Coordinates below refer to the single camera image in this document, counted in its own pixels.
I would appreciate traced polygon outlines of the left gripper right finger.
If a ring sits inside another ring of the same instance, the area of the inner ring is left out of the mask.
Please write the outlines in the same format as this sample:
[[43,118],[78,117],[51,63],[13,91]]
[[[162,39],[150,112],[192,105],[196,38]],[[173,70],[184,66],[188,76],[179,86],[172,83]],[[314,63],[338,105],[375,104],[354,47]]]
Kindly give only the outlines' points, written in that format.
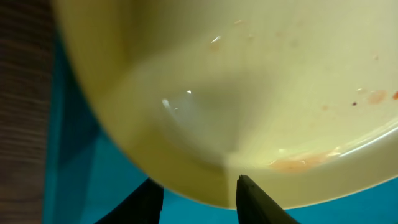
[[236,211],[239,224],[299,224],[247,175],[237,180]]

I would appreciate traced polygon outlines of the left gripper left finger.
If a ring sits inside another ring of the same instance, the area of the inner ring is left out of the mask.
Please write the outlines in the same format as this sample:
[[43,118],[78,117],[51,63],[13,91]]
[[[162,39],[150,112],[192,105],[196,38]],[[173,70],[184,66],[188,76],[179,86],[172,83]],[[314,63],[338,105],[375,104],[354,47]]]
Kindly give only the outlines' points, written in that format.
[[95,224],[159,224],[163,201],[164,188],[146,179]]

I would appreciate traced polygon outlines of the yellow-green plate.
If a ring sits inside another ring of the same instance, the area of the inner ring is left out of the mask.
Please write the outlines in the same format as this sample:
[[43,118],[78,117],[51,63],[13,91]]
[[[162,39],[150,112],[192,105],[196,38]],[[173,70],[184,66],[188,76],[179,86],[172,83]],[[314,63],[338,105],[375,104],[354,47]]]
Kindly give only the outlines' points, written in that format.
[[281,207],[397,176],[397,1],[58,0],[76,79],[114,143],[190,199]]

